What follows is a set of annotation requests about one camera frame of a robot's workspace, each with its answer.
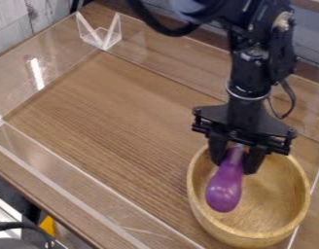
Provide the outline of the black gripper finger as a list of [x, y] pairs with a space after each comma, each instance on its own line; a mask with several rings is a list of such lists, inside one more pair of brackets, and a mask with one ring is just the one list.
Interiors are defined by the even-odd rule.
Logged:
[[245, 161], [245, 173], [248, 175], [254, 174], [265, 160], [268, 155], [268, 148], [262, 145], [257, 145], [256, 147], [250, 148], [250, 152]]
[[209, 138], [210, 158], [217, 165], [220, 165], [225, 159], [228, 143], [229, 139], [225, 136], [217, 133], [213, 133], [210, 135]]

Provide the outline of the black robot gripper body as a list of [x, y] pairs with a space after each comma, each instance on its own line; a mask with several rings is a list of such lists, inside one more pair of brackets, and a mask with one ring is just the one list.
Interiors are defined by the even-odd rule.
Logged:
[[207, 139], [217, 133], [229, 139], [229, 143], [265, 146], [268, 154], [290, 153], [297, 131], [269, 114], [262, 99], [244, 99], [232, 95], [226, 104], [197, 106], [193, 114], [193, 130]]

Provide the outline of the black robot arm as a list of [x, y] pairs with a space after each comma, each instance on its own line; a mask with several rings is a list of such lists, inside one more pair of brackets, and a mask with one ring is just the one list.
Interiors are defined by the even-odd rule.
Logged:
[[171, 8], [186, 24], [170, 28], [142, 0], [126, 0], [141, 19], [161, 34], [182, 37], [217, 21], [228, 32], [232, 75], [226, 85], [229, 102], [193, 109], [193, 130], [207, 138], [210, 158], [225, 161], [232, 142], [249, 147], [244, 156], [248, 174], [254, 174], [268, 155], [288, 155], [297, 131], [282, 120], [270, 100], [281, 86], [290, 99], [297, 95], [288, 83], [296, 73], [296, 19], [292, 0], [173, 0]]

